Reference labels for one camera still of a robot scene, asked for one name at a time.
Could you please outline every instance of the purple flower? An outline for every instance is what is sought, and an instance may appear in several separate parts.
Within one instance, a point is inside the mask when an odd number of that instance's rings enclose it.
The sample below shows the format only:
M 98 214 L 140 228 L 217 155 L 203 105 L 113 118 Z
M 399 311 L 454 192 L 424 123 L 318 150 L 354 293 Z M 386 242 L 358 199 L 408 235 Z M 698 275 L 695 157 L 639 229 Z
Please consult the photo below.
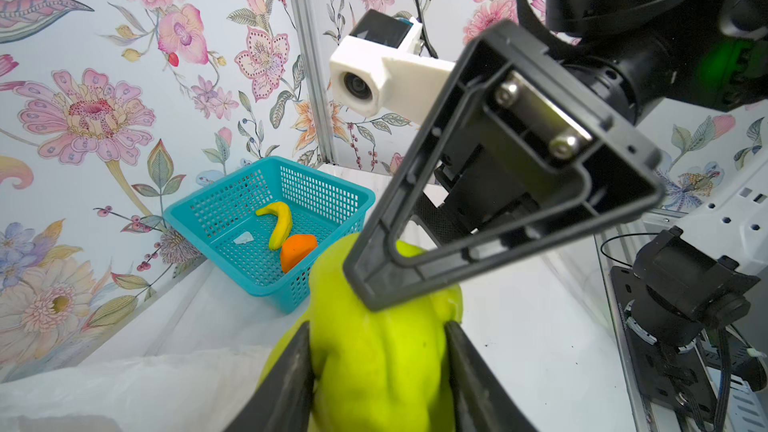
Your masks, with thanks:
M 27 267 L 34 264 L 37 258 L 33 254 L 14 256 L 14 259 L 0 258 L 0 289 L 12 287 L 18 283 Z
M 0 258 L 5 258 L 9 262 L 21 260 L 23 255 L 29 254 L 34 249 L 34 244 L 30 242 L 33 235 L 33 229 L 25 229 L 18 222 L 7 226 L 5 234 L 0 232 Z

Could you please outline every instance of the orange flower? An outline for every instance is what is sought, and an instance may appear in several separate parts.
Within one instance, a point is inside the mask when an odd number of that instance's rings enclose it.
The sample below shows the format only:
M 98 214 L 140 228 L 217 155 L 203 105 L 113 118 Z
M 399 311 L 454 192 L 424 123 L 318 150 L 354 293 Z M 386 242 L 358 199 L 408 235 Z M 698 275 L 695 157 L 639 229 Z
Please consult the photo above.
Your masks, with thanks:
M 332 100 L 330 106 L 332 110 L 331 120 L 333 120 L 333 135 L 344 142 L 350 143 L 350 137 L 346 133 L 346 123 L 339 117 L 341 104 Z M 296 142 L 296 147 L 293 148 L 294 154 L 311 144 L 317 136 L 315 118 L 312 116 L 312 105 L 310 105 L 310 102 L 308 100 L 298 102 L 296 104 L 296 112 L 299 114 L 299 119 L 291 126 L 291 129 L 301 130 L 302 133 L 299 136 L 299 140 Z

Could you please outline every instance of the white table surface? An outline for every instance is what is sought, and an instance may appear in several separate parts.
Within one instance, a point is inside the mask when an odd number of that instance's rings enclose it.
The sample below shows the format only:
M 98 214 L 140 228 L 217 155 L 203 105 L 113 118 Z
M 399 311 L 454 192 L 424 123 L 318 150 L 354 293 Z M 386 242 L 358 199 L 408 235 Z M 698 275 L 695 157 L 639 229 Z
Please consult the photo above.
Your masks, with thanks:
M 389 177 L 321 170 L 373 190 Z M 434 186 L 431 198 L 445 194 Z M 428 238 L 416 226 L 404 240 Z M 502 386 L 541 432 L 634 430 L 592 237 L 462 283 L 462 327 Z M 141 355 L 274 343 L 306 310 L 282 315 L 210 261 L 159 297 L 83 364 Z

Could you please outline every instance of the black plastic frame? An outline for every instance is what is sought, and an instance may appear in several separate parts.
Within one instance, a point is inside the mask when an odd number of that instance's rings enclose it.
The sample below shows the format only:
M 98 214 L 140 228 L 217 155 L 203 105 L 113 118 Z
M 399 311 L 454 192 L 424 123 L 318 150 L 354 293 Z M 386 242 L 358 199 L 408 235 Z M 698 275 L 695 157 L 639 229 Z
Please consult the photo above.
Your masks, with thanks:
M 487 29 L 466 46 L 403 164 L 344 263 L 347 280 L 368 308 L 379 310 L 404 302 L 617 222 L 631 220 L 661 199 L 663 189 L 652 171 L 660 154 L 653 143 L 546 53 L 544 44 L 509 21 Z M 483 106 L 511 70 L 523 74 L 594 138 L 589 150 L 569 165 L 583 177 L 584 190 L 579 197 L 522 220 L 488 227 L 412 258 L 401 256 L 396 250 L 396 241 L 411 218 L 446 143 L 454 131 L 462 127 L 462 120 Z M 502 120 L 496 120 L 498 127 L 508 130 L 510 139 L 518 141 L 530 155 L 534 154 Z M 609 172 L 616 174 L 616 178 L 608 180 L 609 186 L 619 183 L 622 173 L 631 173 L 637 179 L 634 196 L 610 197 L 608 202 L 617 205 L 604 211 L 595 210 L 588 202 L 592 177 L 584 167 L 599 151 L 611 154 L 621 163 L 621 168 Z M 525 238 L 526 226 L 541 225 L 548 231 L 545 236 Z

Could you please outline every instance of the camera lens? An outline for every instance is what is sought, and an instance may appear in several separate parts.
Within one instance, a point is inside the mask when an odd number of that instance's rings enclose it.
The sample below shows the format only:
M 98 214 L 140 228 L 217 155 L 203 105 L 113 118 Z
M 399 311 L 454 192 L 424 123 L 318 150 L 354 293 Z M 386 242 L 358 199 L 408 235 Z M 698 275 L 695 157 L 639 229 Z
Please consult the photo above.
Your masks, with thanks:
M 346 89 L 357 99 L 368 100 L 371 98 L 371 88 L 355 74 L 348 72 L 344 75 Z

